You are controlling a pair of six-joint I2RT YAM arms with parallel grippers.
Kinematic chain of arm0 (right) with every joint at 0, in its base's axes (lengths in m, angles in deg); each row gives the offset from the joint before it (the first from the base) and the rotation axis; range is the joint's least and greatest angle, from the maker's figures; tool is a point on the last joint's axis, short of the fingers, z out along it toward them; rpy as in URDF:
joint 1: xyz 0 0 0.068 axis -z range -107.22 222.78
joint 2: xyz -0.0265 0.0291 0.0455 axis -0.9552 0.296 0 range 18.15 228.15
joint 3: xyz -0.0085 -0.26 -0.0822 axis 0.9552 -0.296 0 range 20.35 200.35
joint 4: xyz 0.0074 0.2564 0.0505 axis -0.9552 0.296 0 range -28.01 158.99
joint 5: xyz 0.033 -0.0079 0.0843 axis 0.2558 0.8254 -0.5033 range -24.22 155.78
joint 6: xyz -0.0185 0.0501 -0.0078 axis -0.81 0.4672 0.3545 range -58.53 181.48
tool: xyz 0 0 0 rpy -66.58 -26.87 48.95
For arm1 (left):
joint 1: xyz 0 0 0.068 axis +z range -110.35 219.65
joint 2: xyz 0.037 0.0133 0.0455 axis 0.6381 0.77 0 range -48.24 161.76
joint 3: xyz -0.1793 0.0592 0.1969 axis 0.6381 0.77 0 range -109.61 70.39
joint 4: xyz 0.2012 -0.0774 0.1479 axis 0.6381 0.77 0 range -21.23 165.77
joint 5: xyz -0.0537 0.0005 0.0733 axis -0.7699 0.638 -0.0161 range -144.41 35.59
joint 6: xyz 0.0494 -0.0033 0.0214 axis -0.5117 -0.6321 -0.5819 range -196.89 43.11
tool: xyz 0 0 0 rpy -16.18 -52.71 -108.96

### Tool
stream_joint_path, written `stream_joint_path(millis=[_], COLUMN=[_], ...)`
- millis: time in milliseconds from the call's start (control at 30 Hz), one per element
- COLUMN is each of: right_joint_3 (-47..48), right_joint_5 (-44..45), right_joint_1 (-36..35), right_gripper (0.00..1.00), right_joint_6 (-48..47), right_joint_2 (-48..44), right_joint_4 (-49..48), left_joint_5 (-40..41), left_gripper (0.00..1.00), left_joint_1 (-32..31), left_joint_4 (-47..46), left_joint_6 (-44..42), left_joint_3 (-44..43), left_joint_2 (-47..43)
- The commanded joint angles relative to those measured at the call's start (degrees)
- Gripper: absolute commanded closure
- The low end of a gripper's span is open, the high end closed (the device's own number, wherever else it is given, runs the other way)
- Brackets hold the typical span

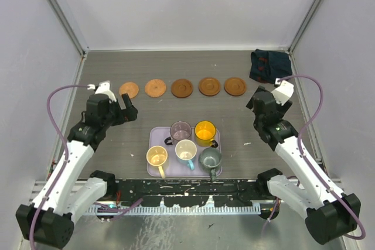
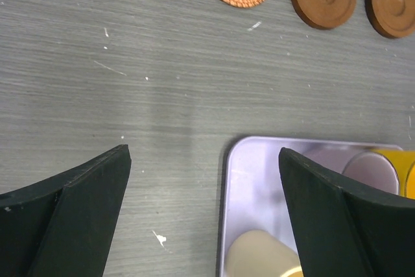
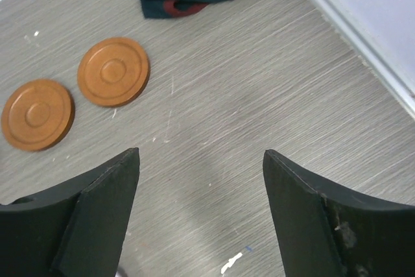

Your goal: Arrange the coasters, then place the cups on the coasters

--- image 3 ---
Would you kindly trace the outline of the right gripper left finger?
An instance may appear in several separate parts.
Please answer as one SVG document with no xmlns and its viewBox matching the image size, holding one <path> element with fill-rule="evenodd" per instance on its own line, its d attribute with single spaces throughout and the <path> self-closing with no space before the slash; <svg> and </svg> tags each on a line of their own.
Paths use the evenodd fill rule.
<svg viewBox="0 0 415 277">
<path fill-rule="evenodd" d="M 116 276 L 139 149 L 1 206 L 2 276 Z"/>
</svg>

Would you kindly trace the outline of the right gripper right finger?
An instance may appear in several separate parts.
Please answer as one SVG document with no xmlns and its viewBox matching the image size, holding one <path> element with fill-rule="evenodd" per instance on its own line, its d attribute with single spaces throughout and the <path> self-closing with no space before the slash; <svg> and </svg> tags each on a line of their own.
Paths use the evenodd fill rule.
<svg viewBox="0 0 415 277">
<path fill-rule="evenodd" d="M 263 176 L 287 276 L 413 276 L 414 207 L 359 193 L 267 150 Z"/>
</svg>

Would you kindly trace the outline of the wooden coaster back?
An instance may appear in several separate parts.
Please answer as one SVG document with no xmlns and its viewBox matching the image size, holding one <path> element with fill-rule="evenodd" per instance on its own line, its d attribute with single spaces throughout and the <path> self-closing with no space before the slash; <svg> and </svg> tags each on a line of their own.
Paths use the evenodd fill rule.
<svg viewBox="0 0 415 277">
<path fill-rule="evenodd" d="M 42 151 L 60 142 L 75 118 L 69 90 L 55 80 L 37 79 L 20 86 L 7 100 L 1 130 L 11 146 Z"/>
</svg>

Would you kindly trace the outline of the wooden coaster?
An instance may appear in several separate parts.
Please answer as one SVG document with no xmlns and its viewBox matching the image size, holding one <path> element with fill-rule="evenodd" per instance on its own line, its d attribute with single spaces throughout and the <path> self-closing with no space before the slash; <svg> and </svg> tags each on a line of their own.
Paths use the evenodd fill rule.
<svg viewBox="0 0 415 277">
<path fill-rule="evenodd" d="M 42 151 L 60 142 L 75 118 L 69 90 L 55 80 L 37 79 L 20 86 L 7 100 L 1 130 L 11 146 Z"/>
<path fill-rule="evenodd" d="M 82 58 L 77 82 L 93 104 L 118 107 L 136 99 L 150 78 L 144 48 L 130 38 L 115 37 L 95 44 Z"/>
</svg>

